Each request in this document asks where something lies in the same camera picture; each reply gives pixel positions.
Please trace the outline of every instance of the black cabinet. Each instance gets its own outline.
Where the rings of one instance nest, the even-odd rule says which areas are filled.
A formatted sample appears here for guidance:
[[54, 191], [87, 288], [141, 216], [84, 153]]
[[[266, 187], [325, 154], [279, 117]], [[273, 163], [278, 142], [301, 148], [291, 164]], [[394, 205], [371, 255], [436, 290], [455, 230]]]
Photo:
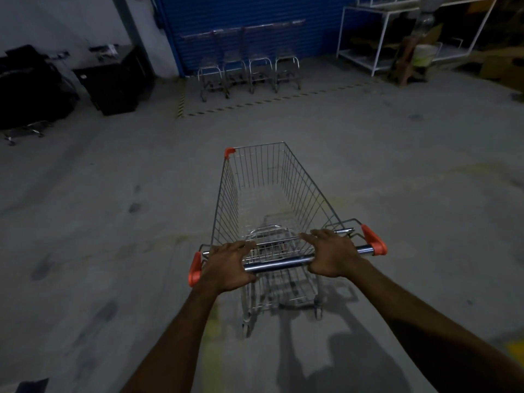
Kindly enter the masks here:
[[91, 101], [104, 116], [133, 112], [153, 72], [141, 49], [134, 45], [117, 48], [116, 58], [98, 61], [94, 56], [73, 69], [88, 90]]

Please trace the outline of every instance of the blue corrugated wall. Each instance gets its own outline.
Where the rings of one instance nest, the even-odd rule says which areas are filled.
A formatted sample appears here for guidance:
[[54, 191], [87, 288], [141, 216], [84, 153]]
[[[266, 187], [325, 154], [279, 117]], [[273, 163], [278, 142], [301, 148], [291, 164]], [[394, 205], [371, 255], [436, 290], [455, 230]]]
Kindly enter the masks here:
[[[180, 36], [210, 30], [305, 19], [297, 52], [301, 58], [334, 53], [342, 7], [355, 0], [157, 0], [166, 20], [171, 46], [185, 74], [195, 69], [199, 53], [210, 44], [190, 43]], [[344, 29], [364, 25], [367, 13], [346, 12]]]

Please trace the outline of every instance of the hand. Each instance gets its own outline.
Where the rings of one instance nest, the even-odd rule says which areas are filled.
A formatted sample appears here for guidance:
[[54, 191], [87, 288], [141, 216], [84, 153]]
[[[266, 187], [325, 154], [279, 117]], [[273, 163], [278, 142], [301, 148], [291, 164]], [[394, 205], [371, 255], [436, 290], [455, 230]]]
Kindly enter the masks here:
[[313, 229], [311, 234], [300, 233], [299, 237], [315, 248], [315, 258], [308, 270], [316, 275], [349, 278], [355, 267], [367, 262], [348, 236], [341, 237], [328, 229]]
[[255, 282], [257, 277], [244, 270], [242, 259], [256, 246], [255, 242], [237, 241], [211, 247], [197, 284], [220, 295]]

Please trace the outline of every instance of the white bucket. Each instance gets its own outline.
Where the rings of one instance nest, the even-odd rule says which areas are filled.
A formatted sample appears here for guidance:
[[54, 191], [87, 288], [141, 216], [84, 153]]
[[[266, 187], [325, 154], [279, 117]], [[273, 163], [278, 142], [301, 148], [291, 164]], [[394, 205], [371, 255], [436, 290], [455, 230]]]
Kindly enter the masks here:
[[413, 51], [411, 64], [415, 67], [428, 67], [435, 58], [439, 47], [436, 45], [419, 44]]

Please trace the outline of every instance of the cart handle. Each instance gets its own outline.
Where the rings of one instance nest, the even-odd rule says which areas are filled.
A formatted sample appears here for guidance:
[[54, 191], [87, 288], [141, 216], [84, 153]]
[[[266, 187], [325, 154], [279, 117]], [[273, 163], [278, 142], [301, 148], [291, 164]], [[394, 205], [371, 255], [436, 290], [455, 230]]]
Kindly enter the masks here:
[[[356, 248], [357, 252], [361, 255], [371, 254], [375, 255], [385, 255], [388, 253], [386, 244], [378, 237], [367, 225], [362, 225], [362, 232], [364, 233], [364, 238], [368, 242], [367, 245], [360, 245]], [[191, 267], [189, 268], [189, 286], [193, 287], [198, 280], [200, 279], [200, 273], [202, 272], [202, 255], [200, 251], [195, 252], [193, 256], [193, 262], [191, 262]], [[310, 264], [313, 258], [315, 257], [314, 253], [293, 256], [289, 258], [284, 258], [280, 260], [272, 260], [269, 262], [253, 262], [244, 265], [245, 271], [249, 273], [262, 273], [266, 271], [276, 271], [284, 270], [297, 266], [304, 266]]]

